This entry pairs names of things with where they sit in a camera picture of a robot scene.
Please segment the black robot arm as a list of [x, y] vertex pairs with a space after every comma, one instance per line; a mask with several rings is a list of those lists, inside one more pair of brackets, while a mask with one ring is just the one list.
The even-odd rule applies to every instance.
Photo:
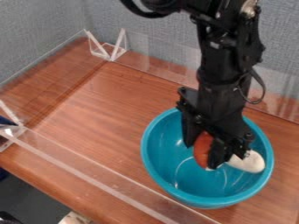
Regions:
[[187, 12], [196, 24], [200, 45], [199, 88], [182, 87], [183, 141], [194, 148], [199, 166], [214, 171], [223, 165], [251, 173], [266, 169], [262, 155], [250, 148], [255, 139], [243, 119], [254, 66], [266, 47], [259, 38], [258, 0], [120, 0], [144, 18]]

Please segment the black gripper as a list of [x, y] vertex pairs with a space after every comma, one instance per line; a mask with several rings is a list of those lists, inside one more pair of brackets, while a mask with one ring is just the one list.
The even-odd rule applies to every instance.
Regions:
[[229, 73], [229, 78], [208, 76], [198, 70], [199, 88], [180, 87], [176, 108], [182, 112], [182, 133], [187, 147], [192, 147], [203, 131], [214, 137], [208, 151], [208, 168], [215, 170], [234, 154], [231, 142], [247, 143], [254, 134], [243, 120], [253, 74]]

